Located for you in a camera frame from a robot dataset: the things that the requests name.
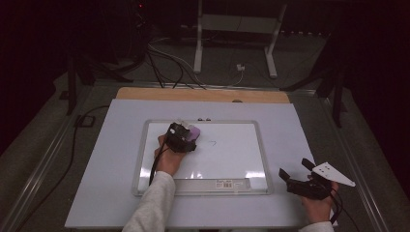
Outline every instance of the label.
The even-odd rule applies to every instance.
[[[232,180],[217,180],[216,188],[217,189],[233,189],[233,181]]]

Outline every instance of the dark background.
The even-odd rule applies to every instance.
[[[197,6],[192,2],[195,1],[151,1],[147,18],[165,33],[178,37],[180,24],[195,23]],[[115,60],[111,44],[120,44],[122,39],[101,40],[106,38],[102,35],[107,29],[101,25],[100,3],[97,0],[0,3],[0,98],[3,101],[0,154],[54,93],[52,81],[67,70],[67,50],[72,42],[93,44],[89,52],[94,49]],[[212,10],[215,6],[210,2],[206,7]],[[410,183],[406,180],[410,177],[409,12],[409,5],[398,0],[304,1],[303,4],[294,1],[288,5],[282,24],[282,30],[289,36],[292,32],[324,37],[332,33],[315,69],[324,69],[330,62],[347,65],[345,87],[352,91],[407,196],[410,196]]]

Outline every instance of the hand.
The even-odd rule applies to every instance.
[[[160,147],[155,150],[155,157],[160,153],[165,135],[158,137]],[[163,144],[160,161],[157,165],[157,171],[163,171],[173,176],[179,169],[180,163],[187,153],[175,153],[166,144]]]
[[[334,189],[332,190],[332,196],[335,196],[336,191],[338,190],[338,184],[336,182],[332,182],[332,189]],[[323,200],[312,200],[304,196],[301,198],[310,223],[329,221],[333,204],[331,196],[328,196]]]

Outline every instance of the white sleeve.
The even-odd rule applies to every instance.
[[[157,172],[123,232],[164,231],[174,194],[174,179],[165,172]]]
[[[329,221],[317,222],[300,229],[299,232],[334,232],[334,228]]]

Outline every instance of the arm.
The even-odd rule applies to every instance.
[[[332,196],[335,196],[338,190],[338,184],[332,182]],[[300,232],[333,232],[334,228],[329,221],[332,210],[333,200],[331,196],[323,200],[312,200],[306,197],[302,198],[302,204],[307,211],[307,219],[311,223],[304,227]]]
[[[160,147],[164,136],[159,137]],[[174,153],[164,144],[153,183],[144,192],[138,208],[124,226],[124,232],[164,231],[175,194],[172,176],[178,171],[185,153]]]

